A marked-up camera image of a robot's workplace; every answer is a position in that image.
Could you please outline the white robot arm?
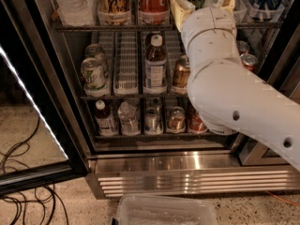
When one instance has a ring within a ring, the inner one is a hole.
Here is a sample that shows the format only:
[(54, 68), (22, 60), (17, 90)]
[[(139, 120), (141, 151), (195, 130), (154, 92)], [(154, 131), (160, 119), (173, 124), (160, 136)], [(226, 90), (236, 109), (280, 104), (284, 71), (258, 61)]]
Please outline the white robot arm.
[(187, 95), (209, 130), (241, 132), (300, 170), (300, 105), (243, 67), (233, 14), (171, 0), (189, 59)]

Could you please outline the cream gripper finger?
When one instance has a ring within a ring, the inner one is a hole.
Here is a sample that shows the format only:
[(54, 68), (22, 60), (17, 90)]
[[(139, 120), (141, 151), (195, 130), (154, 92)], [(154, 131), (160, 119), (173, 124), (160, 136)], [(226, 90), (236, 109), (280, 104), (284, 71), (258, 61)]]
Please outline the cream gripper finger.
[(221, 8), (225, 11), (228, 11), (230, 14), (233, 14), (235, 8), (235, 0), (218, 0), (217, 8)]
[(171, 11), (174, 24), (178, 31), (182, 30), (182, 26), (189, 15), (195, 11), (195, 6), (188, 0), (170, 0)]

